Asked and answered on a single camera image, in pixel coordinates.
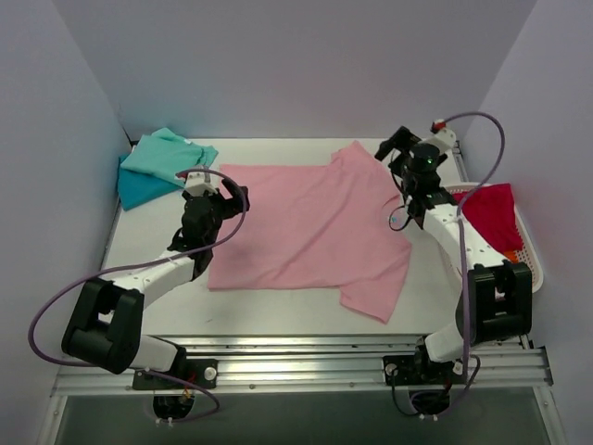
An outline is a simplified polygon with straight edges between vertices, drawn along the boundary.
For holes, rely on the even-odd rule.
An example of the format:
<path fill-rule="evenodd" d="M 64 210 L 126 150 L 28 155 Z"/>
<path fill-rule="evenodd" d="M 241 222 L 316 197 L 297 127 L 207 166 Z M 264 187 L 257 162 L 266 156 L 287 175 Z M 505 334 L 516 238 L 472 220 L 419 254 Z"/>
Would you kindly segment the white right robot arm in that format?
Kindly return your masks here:
<path fill-rule="evenodd" d="M 532 328 L 533 275 L 523 262 L 495 250 L 462 212 L 463 205 L 441 184 L 439 166 L 453 148 L 455 134 L 443 123 L 421 138 L 399 127 L 375 154 L 391 156 L 388 169 L 401 194 L 404 224 L 429 234 L 461 275 L 454 319 L 428 335 L 411 371 L 422 382 L 435 381 L 445 362 L 466 361 L 471 347 L 526 335 Z"/>

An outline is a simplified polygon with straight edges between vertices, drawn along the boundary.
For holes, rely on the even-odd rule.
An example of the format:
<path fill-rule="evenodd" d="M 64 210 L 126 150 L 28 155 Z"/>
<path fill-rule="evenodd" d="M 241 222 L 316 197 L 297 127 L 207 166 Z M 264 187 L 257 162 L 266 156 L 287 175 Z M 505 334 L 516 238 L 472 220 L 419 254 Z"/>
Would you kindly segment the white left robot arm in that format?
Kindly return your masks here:
<path fill-rule="evenodd" d="M 148 369 L 164 388 L 185 381 L 185 348 L 144 334 L 143 315 L 157 299 L 202 275 L 223 222 L 249 211 L 247 187 L 229 179 L 221 183 L 228 197 L 219 189 L 201 196 L 183 192 L 182 225 L 157 265 L 84 282 L 61 341 L 64 353 L 115 375 L 129 368 Z"/>

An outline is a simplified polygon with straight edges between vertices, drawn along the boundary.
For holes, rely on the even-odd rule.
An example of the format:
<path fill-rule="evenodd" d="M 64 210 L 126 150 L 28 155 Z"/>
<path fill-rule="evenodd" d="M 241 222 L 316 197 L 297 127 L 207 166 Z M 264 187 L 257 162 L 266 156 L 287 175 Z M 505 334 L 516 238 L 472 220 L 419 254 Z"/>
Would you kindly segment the pink t-shirt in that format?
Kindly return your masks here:
<path fill-rule="evenodd" d="M 385 167 L 354 141 L 325 165 L 223 164 L 250 209 L 222 224 L 208 289 L 336 288 L 341 304 L 387 323 L 405 284 L 411 244 L 388 226 L 399 200 Z"/>

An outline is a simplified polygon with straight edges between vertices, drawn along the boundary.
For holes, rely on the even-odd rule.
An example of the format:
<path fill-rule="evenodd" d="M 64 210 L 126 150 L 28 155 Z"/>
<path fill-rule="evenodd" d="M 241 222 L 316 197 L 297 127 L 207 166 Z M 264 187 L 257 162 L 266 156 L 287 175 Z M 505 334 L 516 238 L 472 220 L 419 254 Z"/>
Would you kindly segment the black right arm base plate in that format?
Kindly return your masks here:
<path fill-rule="evenodd" d="M 382 358 L 385 383 L 388 386 L 408 387 L 460 385 L 462 371 L 455 371 L 454 362 L 430 362 L 414 355 L 386 355 Z"/>

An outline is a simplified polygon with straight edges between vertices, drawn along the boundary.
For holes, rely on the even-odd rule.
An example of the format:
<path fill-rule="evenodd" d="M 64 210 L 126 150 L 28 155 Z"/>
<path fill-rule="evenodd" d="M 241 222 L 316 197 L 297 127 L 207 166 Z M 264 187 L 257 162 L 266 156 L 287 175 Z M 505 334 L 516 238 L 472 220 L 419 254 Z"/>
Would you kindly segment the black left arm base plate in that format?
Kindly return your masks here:
<path fill-rule="evenodd" d="M 167 375 L 172 375 L 204 389 L 214 389 L 217 386 L 218 367 L 219 362 L 215 359 L 188 359 L 180 370 L 169 371 Z M 133 376 L 132 388 L 134 390 L 161 391 L 183 389 L 186 388 L 186 385 L 147 375 L 144 371 L 137 371 Z"/>

